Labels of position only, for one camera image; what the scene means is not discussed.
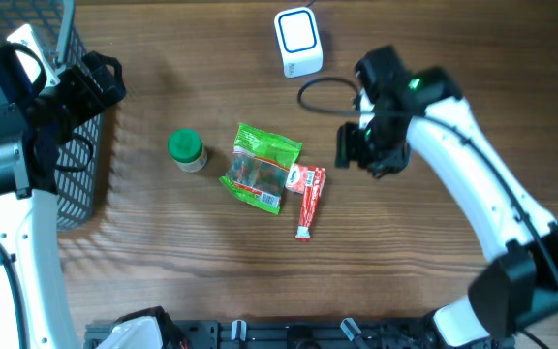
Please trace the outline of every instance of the white box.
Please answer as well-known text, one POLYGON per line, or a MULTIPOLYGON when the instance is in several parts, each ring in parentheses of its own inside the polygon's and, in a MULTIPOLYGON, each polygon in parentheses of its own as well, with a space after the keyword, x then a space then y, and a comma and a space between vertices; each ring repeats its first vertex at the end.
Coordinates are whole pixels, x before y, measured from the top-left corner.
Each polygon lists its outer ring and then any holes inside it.
POLYGON ((287 78, 322 69, 323 55, 314 13, 307 7, 282 11, 275 16, 277 42, 287 78))

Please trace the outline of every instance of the snack bag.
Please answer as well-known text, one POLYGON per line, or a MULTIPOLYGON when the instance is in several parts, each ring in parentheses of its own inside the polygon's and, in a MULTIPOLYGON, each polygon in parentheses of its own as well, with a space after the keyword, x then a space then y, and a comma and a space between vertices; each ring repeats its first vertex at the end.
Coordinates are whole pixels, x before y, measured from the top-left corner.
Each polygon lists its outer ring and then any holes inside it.
POLYGON ((239 200, 278 214, 281 193, 301 143, 240 124, 232 166, 221 183, 239 200))

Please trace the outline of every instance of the red tube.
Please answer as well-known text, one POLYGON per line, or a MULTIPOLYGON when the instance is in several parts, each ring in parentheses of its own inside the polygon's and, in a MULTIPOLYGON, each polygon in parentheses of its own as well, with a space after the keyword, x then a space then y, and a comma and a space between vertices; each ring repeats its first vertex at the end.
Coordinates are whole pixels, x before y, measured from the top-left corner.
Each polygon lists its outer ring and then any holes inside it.
POLYGON ((308 242, 311 237, 309 228, 311 228, 311 223, 314 220, 318 200, 322 194, 326 179, 325 169, 312 166, 308 170, 305 191, 302 197, 302 207, 300 208, 298 231, 296 232, 296 239, 303 242, 308 242))

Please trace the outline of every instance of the wooden table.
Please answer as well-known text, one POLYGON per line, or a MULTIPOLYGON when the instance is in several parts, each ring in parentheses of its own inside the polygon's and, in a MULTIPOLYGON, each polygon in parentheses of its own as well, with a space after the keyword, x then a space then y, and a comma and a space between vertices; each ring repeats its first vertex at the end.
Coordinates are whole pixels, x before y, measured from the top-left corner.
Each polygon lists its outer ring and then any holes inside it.
MULTIPOLYGON (((388 44, 415 70, 448 69, 508 166, 558 217, 558 4, 321 0, 324 69, 286 79, 272 20, 290 6, 77 7, 85 44, 121 61, 129 91, 106 119, 94 217, 59 237, 79 336, 85 324, 159 304, 174 319, 373 319, 420 316, 465 294, 485 260, 427 164, 415 155, 381 181, 334 169, 347 120, 295 102, 308 79, 349 78, 364 53, 388 44), (238 123, 303 142, 299 162, 326 167, 310 243, 294 238, 299 196, 286 194, 272 215, 219 183, 238 123), (167 153, 181 127, 210 149, 198 174, 167 153)), ((352 96, 321 87, 310 98, 347 107, 352 96)), ((558 316, 532 330, 558 347, 558 316)))

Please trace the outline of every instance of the green lid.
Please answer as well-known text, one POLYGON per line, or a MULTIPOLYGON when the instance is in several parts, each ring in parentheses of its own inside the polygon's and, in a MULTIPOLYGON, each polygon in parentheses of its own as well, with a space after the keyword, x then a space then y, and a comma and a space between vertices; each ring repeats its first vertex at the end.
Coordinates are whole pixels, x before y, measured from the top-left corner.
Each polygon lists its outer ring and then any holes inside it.
POLYGON ((191 163, 197 160, 203 151, 203 143, 200 135, 191 129, 180 129, 175 131, 170 141, 167 143, 167 149, 173 160, 179 163, 191 163))

